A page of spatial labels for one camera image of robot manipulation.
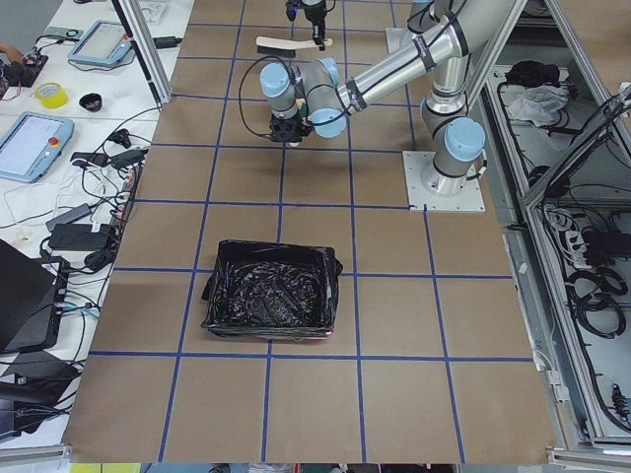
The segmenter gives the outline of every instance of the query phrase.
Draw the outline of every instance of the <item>white plastic bag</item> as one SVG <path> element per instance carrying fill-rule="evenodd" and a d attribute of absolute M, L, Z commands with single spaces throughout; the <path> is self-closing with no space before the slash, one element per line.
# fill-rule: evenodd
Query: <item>white plastic bag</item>
<path fill-rule="evenodd" d="M 507 108 L 515 120 L 531 121 L 535 126 L 552 125 L 559 121 L 559 110 L 569 99 L 567 89 L 540 86 L 526 89 Z"/>

